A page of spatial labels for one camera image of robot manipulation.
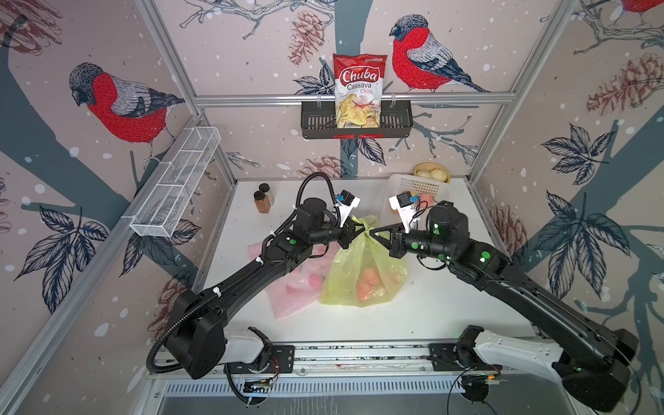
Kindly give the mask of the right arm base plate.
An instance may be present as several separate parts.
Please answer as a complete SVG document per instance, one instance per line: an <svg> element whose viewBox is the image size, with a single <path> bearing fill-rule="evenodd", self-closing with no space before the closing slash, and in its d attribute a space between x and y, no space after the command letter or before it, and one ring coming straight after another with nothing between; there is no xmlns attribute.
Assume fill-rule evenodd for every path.
<svg viewBox="0 0 664 415"><path fill-rule="evenodd" d="M435 372L462 371L465 369L500 373L501 365L489 365L469 346L453 342L434 342L428 345L429 358Z"/></svg>

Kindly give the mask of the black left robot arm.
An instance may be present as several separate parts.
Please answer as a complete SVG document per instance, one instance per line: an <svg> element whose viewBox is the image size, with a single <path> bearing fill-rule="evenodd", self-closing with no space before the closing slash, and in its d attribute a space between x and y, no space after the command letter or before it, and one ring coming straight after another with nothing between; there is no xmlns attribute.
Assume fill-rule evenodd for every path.
<svg viewBox="0 0 664 415"><path fill-rule="evenodd" d="M182 292L169 321L146 357L153 375L184 370L198 380L221 364L245 363L256 370L271 360L271 341L250 327L226 327L248 302L274 281L313 259L317 246L349 248L364 231L350 213L361 200L347 190L335 193L324 173L307 176L290 215L262 241L259 254L229 278L202 292Z"/></svg>

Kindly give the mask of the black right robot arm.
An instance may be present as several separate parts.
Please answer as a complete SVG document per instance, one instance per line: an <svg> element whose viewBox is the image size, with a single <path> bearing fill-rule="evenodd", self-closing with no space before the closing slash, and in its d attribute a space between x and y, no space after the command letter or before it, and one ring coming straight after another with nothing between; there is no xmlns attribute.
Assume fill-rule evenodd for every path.
<svg viewBox="0 0 664 415"><path fill-rule="evenodd" d="M515 368L565 389L597 412L612 412L636 378L631 365L638 340L628 330L610 330L574 311L535 283L495 247L470 238L469 222L452 203L433 206L423 230L407 223L370 230L396 259L412 253L431 258L463 282L510 306L542 330L546 341L497 335L470 325L453 352L460 368Z"/></svg>

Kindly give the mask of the red peach front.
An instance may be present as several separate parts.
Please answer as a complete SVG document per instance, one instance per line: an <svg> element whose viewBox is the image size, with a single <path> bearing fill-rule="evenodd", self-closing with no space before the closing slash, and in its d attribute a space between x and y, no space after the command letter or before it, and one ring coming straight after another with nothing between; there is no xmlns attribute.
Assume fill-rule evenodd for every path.
<svg viewBox="0 0 664 415"><path fill-rule="evenodd" d="M370 285L364 281L359 281L356 284L356 296L359 302L367 302L372 300L377 293L377 287Z"/></svg>

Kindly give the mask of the green avocado print plastic bag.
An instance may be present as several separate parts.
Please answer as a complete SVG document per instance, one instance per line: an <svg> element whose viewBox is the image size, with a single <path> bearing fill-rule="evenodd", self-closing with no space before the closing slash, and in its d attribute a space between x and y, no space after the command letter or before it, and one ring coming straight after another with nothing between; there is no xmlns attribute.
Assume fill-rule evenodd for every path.
<svg viewBox="0 0 664 415"><path fill-rule="evenodd" d="M380 220L368 215L358 222L365 230L335 255L323 283L321 304L368 307L388 303L406 283L406 261L390 257L387 248L369 235Z"/></svg>

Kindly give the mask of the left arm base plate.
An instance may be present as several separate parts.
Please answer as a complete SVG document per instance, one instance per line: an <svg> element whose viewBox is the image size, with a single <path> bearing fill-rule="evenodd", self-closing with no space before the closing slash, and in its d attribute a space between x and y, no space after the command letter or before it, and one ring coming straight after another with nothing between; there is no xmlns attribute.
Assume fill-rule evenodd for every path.
<svg viewBox="0 0 664 415"><path fill-rule="evenodd" d="M264 346L258 357L250 362L228 363L231 375L282 375L291 374L295 361L295 347L293 345Z"/></svg>

